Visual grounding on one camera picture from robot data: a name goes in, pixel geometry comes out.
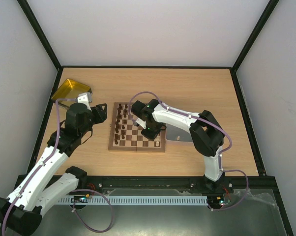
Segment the white cable tray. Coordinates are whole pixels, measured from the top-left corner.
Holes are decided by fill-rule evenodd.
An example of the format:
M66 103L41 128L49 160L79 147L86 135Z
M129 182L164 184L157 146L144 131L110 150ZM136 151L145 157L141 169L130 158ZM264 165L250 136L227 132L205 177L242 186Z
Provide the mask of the white cable tray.
M154 205L154 206L207 206L207 197L203 196L106 196L112 205ZM70 205L74 202L74 196L64 196L56 205ZM100 196L84 199L76 205L107 205Z

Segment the white bracket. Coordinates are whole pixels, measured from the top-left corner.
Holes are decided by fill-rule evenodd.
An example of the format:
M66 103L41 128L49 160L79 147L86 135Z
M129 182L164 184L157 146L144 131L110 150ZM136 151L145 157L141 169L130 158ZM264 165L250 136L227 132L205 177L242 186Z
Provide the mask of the white bracket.
M82 94L79 94L77 97L77 103L83 103L87 106L88 110L91 111L89 103L92 102L91 94L89 92L84 92Z
M137 118L136 123L138 123L143 129L146 129L146 121Z

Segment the black frame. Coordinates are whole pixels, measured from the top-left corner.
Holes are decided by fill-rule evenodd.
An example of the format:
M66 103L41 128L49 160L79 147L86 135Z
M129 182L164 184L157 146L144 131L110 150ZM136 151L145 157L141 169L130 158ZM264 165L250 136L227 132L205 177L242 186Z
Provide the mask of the black frame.
M61 66L60 62L58 61L50 43L48 42L41 26L39 25L33 11L31 10L27 0L17 0L20 7L24 11L26 17L28 18L30 24L32 25L34 31L36 32L38 38L40 39L43 47L45 48L47 54L49 55L51 61L53 62L55 68L57 69L58 73L55 79L55 83L53 85L53 89L51 91L51 95L57 90L59 86L59 81L63 72L64 68L177 68L177 69L229 69L230 74L233 80L233 84L235 87L235 92L237 94L237 99L239 102L239 106L241 109L241 113L243 116L245 128L248 134L248 138L250 141L250 145L252 148L252 152L254 155L254 160L257 166L257 170L259 173L258 177L249 177L250 188L255 189L272 189L275 195L275 200L277 205L279 206L280 214L286 229L286 232L289 236L293 235L291 225L289 223L280 192L275 180L275 177L267 176L263 160L258 148L258 144L255 138L254 130L252 128L252 123L248 114L248 110L246 108L246 104L243 98L243 94L239 85L239 81L237 78L237 70L239 69L240 65L242 64L243 60L245 59L247 53L251 49L254 41L258 37L259 33L263 29L263 26L267 22L268 18L270 17L271 13L273 12L274 8L276 7L279 0L270 0L263 11L262 15L260 16L257 24L255 25L251 35L249 36L247 42L245 43L241 53L239 54L236 62L234 63L233 67L223 67L223 66ZM38 152L42 143L42 139L45 133L45 129L47 126L47 122L50 116L50 112L53 106L53 102L50 100L48 102L47 109L45 111L43 121L40 127L40 131L35 143L35 147L30 159L30 163L28 166L27 174L33 168L36 163ZM21 175L18 177L16 186L25 178L26 175ZM52 184L56 181L59 176L54 176L49 184ZM232 183L234 188L245 188L246 180L244 177L226 177ZM102 189L110 189L110 185L113 185L115 188L116 186L120 188L163 188L165 184L172 183L173 188L175 189L190 189L190 183L199 181L198 177L109 177L109 176L88 176L88 181L93 183L101 183Z

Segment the white wall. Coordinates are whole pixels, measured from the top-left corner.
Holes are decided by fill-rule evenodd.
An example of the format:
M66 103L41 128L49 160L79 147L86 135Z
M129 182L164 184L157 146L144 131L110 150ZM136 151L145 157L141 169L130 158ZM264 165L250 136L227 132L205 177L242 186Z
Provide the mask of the white wall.
M296 235L296 0L279 1L237 74Z
M62 65L232 66L268 0L29 0Z
M16 0L0 1L0 197L25 174L56 69Z

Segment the chessboard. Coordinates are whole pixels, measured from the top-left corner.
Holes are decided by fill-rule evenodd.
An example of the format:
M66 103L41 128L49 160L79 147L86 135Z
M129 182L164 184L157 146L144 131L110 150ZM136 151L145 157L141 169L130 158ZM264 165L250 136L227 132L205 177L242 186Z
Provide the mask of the chessboard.
M141 134L142 127L135 126L128 114L128 103L115 102L109 139L109 150L165 152L165 131L160 131L154 140Z

